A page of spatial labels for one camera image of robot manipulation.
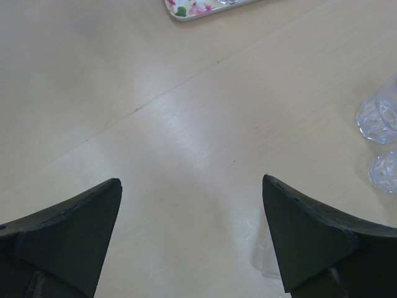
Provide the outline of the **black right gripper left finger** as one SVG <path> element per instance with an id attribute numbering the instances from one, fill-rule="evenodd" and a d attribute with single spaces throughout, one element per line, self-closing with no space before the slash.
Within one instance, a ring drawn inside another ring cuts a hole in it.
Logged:
<path id="1" fill-rule="evenodd" d="M 1 297 L 94 297 L 121 200 L 112 178 L 1 224 Z"/>

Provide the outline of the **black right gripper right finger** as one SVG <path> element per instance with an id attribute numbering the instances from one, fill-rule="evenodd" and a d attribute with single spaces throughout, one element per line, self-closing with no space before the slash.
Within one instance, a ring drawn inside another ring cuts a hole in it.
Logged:
<path id="1" fill-rule="evenodd" d="M 292 297 L 396 297 L 396 229 L 262 180 L 264 212 Z"/>

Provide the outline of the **clear glass sideways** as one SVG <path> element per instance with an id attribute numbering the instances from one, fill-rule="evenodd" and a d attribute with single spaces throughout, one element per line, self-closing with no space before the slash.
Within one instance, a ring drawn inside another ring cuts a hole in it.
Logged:
<path id="1" fill-rule="evenodd" d="M 256 266 L 263 276 L 272 279 L 280 279 L 280 271 L 271 240 L 266 240 L 263 245 L 259 245 L 257 249 Z"/>

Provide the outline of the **large clear faceted tumbler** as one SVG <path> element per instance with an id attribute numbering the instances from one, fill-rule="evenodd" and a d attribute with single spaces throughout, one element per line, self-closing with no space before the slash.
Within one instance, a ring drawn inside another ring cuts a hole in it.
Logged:
<path id="1" fill-rule="evenodd" d="M 361 104 L 355 120 L 365 138 L 396 143 L 396 73 Z"/>

